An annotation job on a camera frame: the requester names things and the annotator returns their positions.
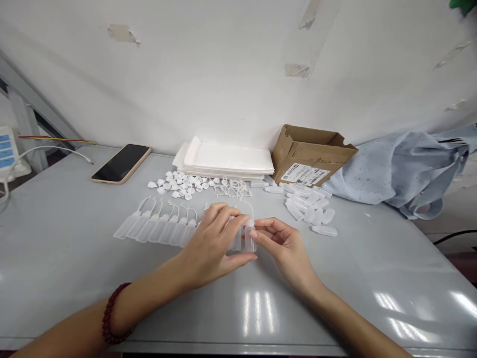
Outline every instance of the forearm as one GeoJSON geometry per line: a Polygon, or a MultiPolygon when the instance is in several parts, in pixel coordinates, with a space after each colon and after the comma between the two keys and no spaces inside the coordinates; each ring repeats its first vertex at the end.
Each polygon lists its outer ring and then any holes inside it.
{"type": "MultiPolygon", "coordinates": [[[[111,315],[115,335],[128,332],[142,319],[179,296],[183,291],[172,259],[154,272],[124,288],[111,315]]],[[[102,319],[107,299],[60,322],[40,338],[14,354],[15,358],[98,357],[108,345],[102,338],[102,319]]]]}
{"type": "Polygon", "coordinates": [[[313,287],[306,299],[361,357],[411,356],[321,282],[313,287]]]}

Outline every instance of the phone screen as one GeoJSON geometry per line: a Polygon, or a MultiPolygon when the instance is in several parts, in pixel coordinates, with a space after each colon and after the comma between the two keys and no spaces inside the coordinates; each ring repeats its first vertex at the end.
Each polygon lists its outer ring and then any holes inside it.
{"type": "Polygon", "coordinates": [[[104,181],[121,181],[148,150],[149,147],[128,144],[91,178],[104,181]]]}

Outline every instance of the red bead bracelet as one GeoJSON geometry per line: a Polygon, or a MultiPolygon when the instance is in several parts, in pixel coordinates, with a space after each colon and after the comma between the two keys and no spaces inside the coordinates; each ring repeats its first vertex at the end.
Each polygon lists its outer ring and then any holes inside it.
{"type": "Polygon", "coordinates": [[[120,336],[117,336],[111,332],[111,312],[114,307],[114,302],[116,301],[119,293],[130,284],[131,282],[126,282],[120,285],[108,299],[108,304],[106,305],[103,316],[103,340],[108,344],[120,344],[121,342],[125,341],[126,338],[131,335],[131,333],[134,332],[135,327],[133,327],[129,332],[120,336]]]}

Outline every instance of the table surface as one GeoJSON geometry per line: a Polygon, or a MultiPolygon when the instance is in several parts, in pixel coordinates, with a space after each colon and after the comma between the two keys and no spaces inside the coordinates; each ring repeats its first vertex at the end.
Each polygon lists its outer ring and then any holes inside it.
{"type": "MultiPolygon", "coordinates": [[[[180,250],[113,238],[144,197],[159,196],[147,183],[172,170],[171,157],[151,154],[125,184],[106,185],[89,178],[117,149],[79,151],[95,166],[69,155],[13,191],[0,213],[0,350],[23,346],[180,250]]],[[[217,200],[212,189],[187,204],[202,212],[216,201],[248,210],[236,199],[217,200]]],[[[282,194],[254,189],[249,202],[257,218],[275,216],[300,229],[324,283],[409,352],[475,357],[477,290],[394,209],[332,197],[332,238],[294,221],[282,194]]],[[[257,255],[161,308],[115,349],[342,355],[339,338],[283,282],[270,256],[261,248],[257,255]]]]}

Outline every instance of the white foam sheet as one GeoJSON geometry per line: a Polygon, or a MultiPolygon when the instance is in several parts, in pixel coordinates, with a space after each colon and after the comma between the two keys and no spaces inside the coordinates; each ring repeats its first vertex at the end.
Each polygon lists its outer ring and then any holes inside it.
{"type": "Polygon", "coordinates": [[[190,148],[190,145],[188,142],[182,143],[182,146],[180,147],[179,151],[177,152],[174,158],[174,161],[172,162],[172,164],[177,167],[178,171],[181,171],[190,175],[201,176],[201,177],[210,177],[210,178],[227,177],[230,179],[242,179],[246,181],[263,180],[264,178],[265,173],[262,173],[261,171],[254,172],[250,170],[240,170],[240,169],[235,170],[232,168],[213,168],[213,167],[200,167],[200,166],[186,165],[184,163],[184,160],[189,148],[190,148]]]}
{"type": "Polygon", "coordinates": [[[233,147],[201,142],[194,137],[184,155],[184,164],[196,169],[227,170],[237,173],[272,174],[268,149],[233,147]]]}

